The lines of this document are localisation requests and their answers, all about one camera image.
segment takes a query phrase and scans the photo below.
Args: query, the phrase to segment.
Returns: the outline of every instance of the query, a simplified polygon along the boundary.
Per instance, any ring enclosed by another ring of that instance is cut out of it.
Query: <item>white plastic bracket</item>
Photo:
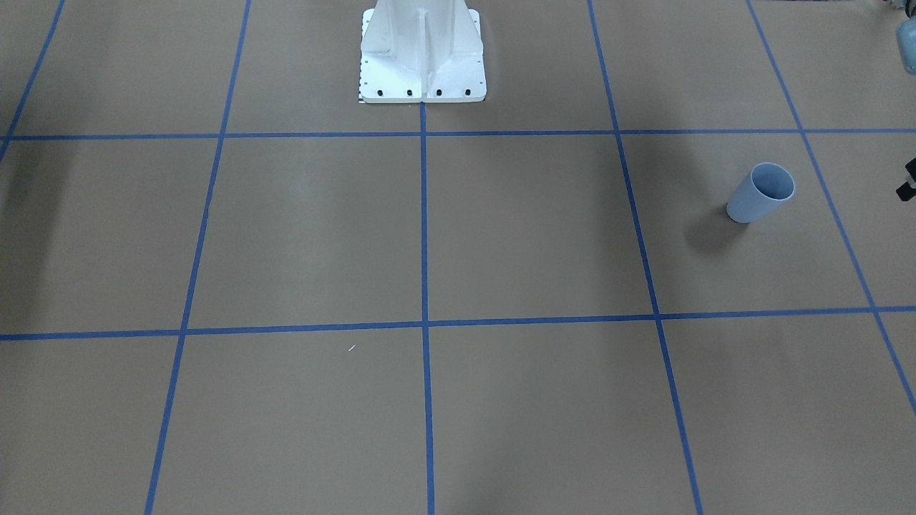
[[[363,13],[361,50],[361,102],[486,97],[480,15],[464,0],[378,0]]]

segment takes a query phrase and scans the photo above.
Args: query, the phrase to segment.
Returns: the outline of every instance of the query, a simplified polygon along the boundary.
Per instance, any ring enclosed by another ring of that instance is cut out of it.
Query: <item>light blue object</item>
[[[900,47],[903,68],[910,75],[916,75],[916,17],[897,27],[897,46]]]
[[[773,211],[795,194],[795,180],[776,163],[760,163],[748,173],[728,200],[728,216],[747,224]]]

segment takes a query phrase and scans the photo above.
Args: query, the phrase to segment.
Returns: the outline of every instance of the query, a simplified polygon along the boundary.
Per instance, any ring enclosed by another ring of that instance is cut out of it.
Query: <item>grid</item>
[[[156,330],[127,330],[127,331],[88,331],[88,332],[59,332],[59,333],[36,333],[36,334],[0,334],[0,341],[30,341],[30,340],[62,340],[62,339],[88,339],[88,338],[122,338],[122,337],[141,337],[141,336],[169,336],[177,337],[177,346],[174,356],[173,367],[169,381],[169,390],[166,398],[166,405],[162,415],[161,429],[159,432],[158,445],[155,461],[152,466],[152,473],[149,482],[149,491],[147,495],[146,514],[151,514],[154,508],[156,490],[158,484],[158,474],[162,462],[162,456],[167,444],[169,431],[169,417],[171,414],[172,403],[175,397],[175,389],[178,382],[181,366],[181,356],[185,343],[185,338],[189,335],[214,335],[214,334],[268,334],[268,333],[306,333],[306,332],[327,332],[327,331],[364,331],[364,330],[385,330],[400,328],[416,328],[422,331],[422,357],[424,373],[424,398],[426,413],[426,456],[427,456],[427,500],[428,512],[435,512],[434,498],[434,475],[433,475],[433,430],[432,430],[432,392],[431,392],[431,365],[430,365],[430,329],[435,327],[455,327],[455,326],[474,326],[474,325],[513,325],[513,324],[552,324],[552,323],[613,323],[613,322],[632,322],[644,321],[654,322],[658,334],[660,351],[664,359],[664,365],[667,372],[667,380],[671,391],[671,402],[673,405],[675,417],[678,424],[678,430],[681,437],[681,444],[686,464],[687,472],[690,479],[694,506],[699,515],[703,513],[703,502],[701,492],[697,484],[696,475],[692,464],[692,455],[689,444],[688,431],[684,423],[682,408],[678,394],[677,383],[671,365],[671,358],[668,351],[667,340],[665,336],[664,322],[669,320],[690,320],[690,319],[714,319],[714,318],[747,318],[747,317],[770,317],[770,316],[806,316],[806,315],[837,315],[849,313],[866,313],[871,314],[874,318],[884,344],[887,347],[889,356],[896,368],[900,378],[900,385],[906,392],[911,408],[916,412],[916,398],[908,381],[906,374],[900,364],[897,352],[891,342],[888,331],[882,322],[881,314],[888,312],[916,312],[916,305],[877,305],[870,288],[868,287],[865,275],[859,265],[856,252],[846,233],[843,221],[838,213],[833,197],[824,180],[818,160],[812,150],[809,141],[809,134],[911,134],[916,133],[916,127],[884,127],[884,128],[809,128],[802,124],[801,118],[792,101],[789,88],[783,80],[780,67],[776,62],[773,52],[770,48],[767,36],[764,32],[757,12],[751,0],[745,0],[747,9],[753,18],[760,40],[769,58],[773,73],[779,81],[780,88],[785,96],[785,101],[790,108],[792,118],[796,127],[787,128],[735,128],[735,129],[717,129],[717,128],[696,128],[696,129],[621,129],[617,122],[617,113],[615,107],[614,95],[612,93],[613,78],[609,76],[605,65],[605,57],[602,49],[601,37],[599,34],[598,24],[595,19],[593,0],[587,0],[589,15],[591,18],[592,30],[594,32],[594,44],[597,51],[599,66],[604,80],[605,93],[607,97],[607,107],[610,111],[613,127],[609,129],[592,129],[592,130],[506,130],[506,131],[431,131],[427,129],[427,110],[426,105],[420,105],[420,130],[419,131],[397,131],[397,132],[229,132],[227,130],[229,115],[232,109],[235,80],[239,69],[239,64],[243,55],[245,45],[245,32],[248,23],[248,17],[253,0],[245,0],[245,12],[242,17],[242,24],[238,33],[237,47],[234,56],[234,64],[229,78],[227,93],[225,96],[224,111],[222,123],[218,133],[173,133],[173,134],[97,134],[97,135],[41,135],[41,136],[15,136],[16,126],[25,109],[29,94],[35,83],[41,69],[42,61],[45,59],[48,48],[53,40],[55,30],[60,16],[63,11],[65,0],[60,0],[54,17],[51,20],[48,34],[41,47],[41,51],[36,60],[35,66],[25,91],[22,93],[16,112],[10,123],[5,136],[3,137],[2,147],[0,147],[0,160],[3,159],[8,146],[14,141],[52,141],[52,140],[130,140],[130,139],[212,139],[216,142],[216,150],[213,156],[213,166],[210,174],[210,180],[207,188],[206,199],[204,201],[203,213],[200,223],[200,230],[197,237],[193,264],[191,266],[191,276],[188,281],[187,295],[184,303],[181,324],[178,328],[162,328]],[[833,216],[837,229],[843,239],[848,257],[852,262],[856,275],[864,292],[867,305],[851,308],[823,308],[823,309],[798,309],[798,310],[762,310],[762,311],[725,311],[725,312],[663,312],[656,297],[655,285],[652,278],[649,254],[643,238],[643,231],[639,221],[639,212],[636,197],[633,193],[633,186],[629,176],[627,166],[627,154],[624,146],[623,136],[638,135],[686,135],[686,134],[793,134],[799,135],[804,143],[808,157],[817,175],[823,197],[826,200],[830,212]],[[624,182],[627,187],[627,198],[632,214],[632,222],[636,231],[639,254],[642,261],[643,272],[645,274],[646,287],[649,293],[649,300],[652,312],[642,314],[608,314],[602,316],[556,316],[556,317],[529,317],[529,318],[489,318],[489,319],[452,319],[452,320],[435,320],[430,318],[429,308],[429,267],[428,267],[428,241],[429,241],[429,224],[428,224],[428,198],[427,198],[427,143],[430,137],[513,137],[513,136],[581,136],[581,135],[605,135],[615,138],[617,151],[620,158]],[[234,138],[306,138],[306,137],[418,137],[420,140],[420,225],[421,225],[421,312],[420,320],[391,321],[380,323],[328,323],[328,324],[301,324],[301,325],[266,325],[266,326],[237,326],[237,327],[206,327],[190,328],[189,319],[191,317],[191,306],[194,299],[194,291],[197,283],[197,275],[201,264],[202,251],[205,245],[207,232],[210,203],[213,199],[213,188],[217,181],[220,168],[220,160],[223,150],[224,141]]]

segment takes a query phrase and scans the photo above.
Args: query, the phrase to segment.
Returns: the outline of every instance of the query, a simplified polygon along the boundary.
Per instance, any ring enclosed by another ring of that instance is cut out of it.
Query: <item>cup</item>
[[[795,180],[776,163],[760,163],[748,173],[728,200],[728,216],[747,224],[759,219],[795,194]]]

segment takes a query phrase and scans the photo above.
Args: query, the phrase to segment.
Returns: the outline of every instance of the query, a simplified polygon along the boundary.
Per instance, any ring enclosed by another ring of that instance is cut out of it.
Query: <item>blue cup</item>
[[[760,163],[738,185],[726,210],[732,220],[747,224],[759,219],[795,194],[795,180],[776,163]]]

